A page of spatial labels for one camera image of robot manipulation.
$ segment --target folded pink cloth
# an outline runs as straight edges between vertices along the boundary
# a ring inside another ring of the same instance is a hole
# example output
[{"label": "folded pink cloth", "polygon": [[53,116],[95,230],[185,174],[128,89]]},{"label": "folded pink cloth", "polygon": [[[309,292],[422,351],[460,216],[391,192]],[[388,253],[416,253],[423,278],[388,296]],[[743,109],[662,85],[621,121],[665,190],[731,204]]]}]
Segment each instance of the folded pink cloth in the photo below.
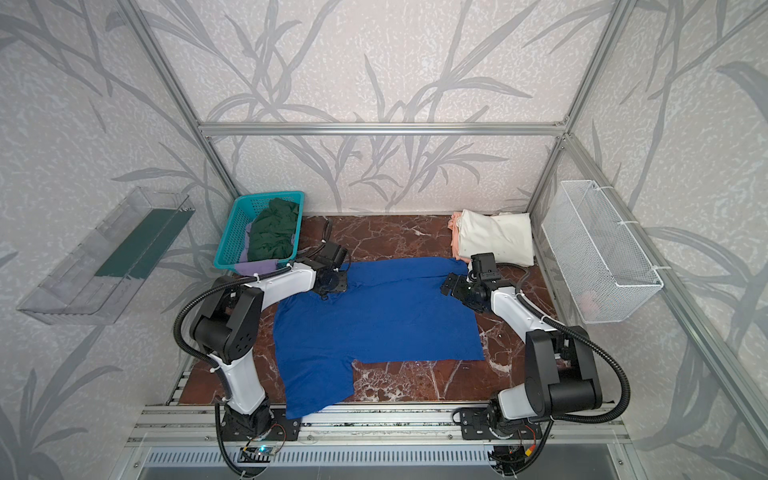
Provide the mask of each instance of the folded pink cloth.
[{"label": "folded pink cloth", "polygon": [[458,254],[458,219],[462,217],[462,212],[453,212],[453,215],[451,215],[451,220],[448,220],[448,228],[452,230],[451,233],[451,253],[453,253],[453,257],[457,260],[464,260],[466,263],[469,263],[469,258],[464,258],[459,256]]}]

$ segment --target white wall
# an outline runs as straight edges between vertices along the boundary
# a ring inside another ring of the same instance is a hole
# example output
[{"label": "white wall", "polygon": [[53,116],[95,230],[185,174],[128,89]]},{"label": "white wall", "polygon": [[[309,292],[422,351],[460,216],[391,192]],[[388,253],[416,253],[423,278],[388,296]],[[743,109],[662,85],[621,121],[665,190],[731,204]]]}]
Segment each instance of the white wall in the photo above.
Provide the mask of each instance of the white wall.
[{"label": "white wall", "polygon": [[[613,6],[592,0],[140,3],[199,118],[265,122],[560,121]],[[553,141],[217,140],[243,191],[300,187],[306,209],[322,213],[494,211],[511,204],[521,210],[519,199],[535,186],[545,145]],[[442,151],[443,142],[451,148]]]},{"label": "white wall", "polygon": [[[176,379],[178,303],[216,276],[230,198],[131,33],[106,31],[114,9],[0,5],[2,478],[107,478]],[[120,319],[47,326],[16,311],[136,185],[188,190],[197,212]]]},{"label": "white wall", "polygon": [[[767,393],[768,5],[659,5],[633,10],[576,134]],[[556,180],[578,178],[566,156]],[[623,418],[650,478],[768,478],[766,456],[659,296],[588,331],[630,377]]]}]

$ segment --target green strip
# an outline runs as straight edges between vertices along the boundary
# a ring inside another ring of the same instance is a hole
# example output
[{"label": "green strip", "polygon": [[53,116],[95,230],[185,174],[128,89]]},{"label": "green strip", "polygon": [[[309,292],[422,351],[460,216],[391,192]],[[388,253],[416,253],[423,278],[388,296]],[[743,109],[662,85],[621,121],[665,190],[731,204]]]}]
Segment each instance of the green strip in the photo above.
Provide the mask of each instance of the green strip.
[{"label": "green strip", "polygon": [[194,210],[152,210],[107,258],[96,276],[146,279],[187,224]]}]

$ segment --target green clothing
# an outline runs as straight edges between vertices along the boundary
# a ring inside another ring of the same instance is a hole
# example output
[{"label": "green clothing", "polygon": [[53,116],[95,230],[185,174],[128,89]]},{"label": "green clothing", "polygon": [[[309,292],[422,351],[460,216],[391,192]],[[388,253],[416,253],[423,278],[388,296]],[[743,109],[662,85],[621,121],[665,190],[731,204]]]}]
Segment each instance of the green clothing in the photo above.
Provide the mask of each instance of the green clothing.
[{"label": "green clothing", "polygon": [[248,261],[283,259],[293,254],[291,237],[299,221],[299,204],[273,198],[250,227]]}]

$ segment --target folded white cloth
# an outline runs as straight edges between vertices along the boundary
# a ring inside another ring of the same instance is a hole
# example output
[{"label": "folded white cloth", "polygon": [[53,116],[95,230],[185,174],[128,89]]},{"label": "folded white cloth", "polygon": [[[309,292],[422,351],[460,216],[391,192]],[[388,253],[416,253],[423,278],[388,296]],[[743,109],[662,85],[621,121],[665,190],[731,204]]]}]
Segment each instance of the folded white cloth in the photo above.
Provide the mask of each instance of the folded white cloth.
[{"label": "folded white cloth", "polygon": [[458,253],[469,258],[493,252],[499,263],[533,265],[533,236],[528,214],[501,214],[494,217],[464,210],[458,220]]}]

